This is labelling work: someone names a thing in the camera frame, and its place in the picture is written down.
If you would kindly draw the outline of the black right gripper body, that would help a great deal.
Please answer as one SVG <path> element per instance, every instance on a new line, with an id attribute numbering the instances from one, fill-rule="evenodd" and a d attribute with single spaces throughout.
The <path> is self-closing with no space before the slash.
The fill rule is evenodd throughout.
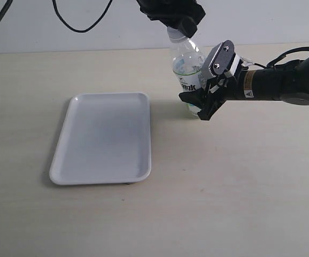
<path id="1" fill-rule="evenodd" d="M 244 68 L 237 68 L 235 74 L 227 77 L 225 73 L 215 75 L 207 68 L 204 68 L 204 78 L 206 86 L 204 89 L 204 107 L 212 105 L 214 102 L 244 101 L 243 91 L 240 89 L 243 81 L 241 74 Z"/>

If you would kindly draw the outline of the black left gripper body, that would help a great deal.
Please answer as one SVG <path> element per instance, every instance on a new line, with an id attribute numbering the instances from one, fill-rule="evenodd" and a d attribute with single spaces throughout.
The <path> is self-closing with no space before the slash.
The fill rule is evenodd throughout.
<path id="1" fill-rule="evenodd" d="M 172 28 L 194 27 L 205 17 L 205 11 L 197 1 L 142 0 L 137 3 L 150 20 L 159 20 Z"/>

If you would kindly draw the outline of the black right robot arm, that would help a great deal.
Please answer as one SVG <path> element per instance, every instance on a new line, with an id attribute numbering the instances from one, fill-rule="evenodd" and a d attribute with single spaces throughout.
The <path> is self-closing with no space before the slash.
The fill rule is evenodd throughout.
<path id="1" fill-rule="evenodd" d="M 309 46 L 288 50 L 258 70 L 240 57 L 230 40 L 219 43 L 202 66 L 206 86 L 180 93 L 199 108 L 199 119 L 210 120 L 226 101 L 283 101 L 309 105 Z"/>

